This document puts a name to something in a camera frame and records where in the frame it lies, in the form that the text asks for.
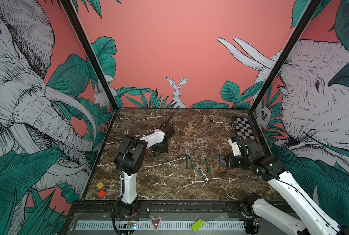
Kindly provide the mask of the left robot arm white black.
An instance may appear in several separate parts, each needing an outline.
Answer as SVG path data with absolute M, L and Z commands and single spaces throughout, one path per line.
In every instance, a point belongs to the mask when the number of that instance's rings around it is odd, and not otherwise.
M 171 119 L 172 116 L 159 127 L 142 135 L 126 135 L 115 154 L 114 163 L 121 180 L 121 192 L 117 199 L 117 206 L 125 217 L 132 217 L 138 212 L 136 179 L 147 149 L 154 154 L 169 151 L 169 140 L 175 134 L 170 124 Z

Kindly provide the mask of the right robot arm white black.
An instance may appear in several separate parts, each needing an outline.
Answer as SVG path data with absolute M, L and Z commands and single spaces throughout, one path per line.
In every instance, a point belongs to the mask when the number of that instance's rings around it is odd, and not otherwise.
M 269 183 L 290 205 L 298 218 L 269 204 L 256 193 L 242 199 L 238 212 L 245 217 L 249 235 L 258 233 L 259 218 L 275 225 L 287 235 L 349 235 L 347 225 L 339 225 L 327 215 L 299 186 L 279 159 L 260 152 L 254 139 L 230 138 L 232 154 L 226 156 L 228 168 L 250 170 Z

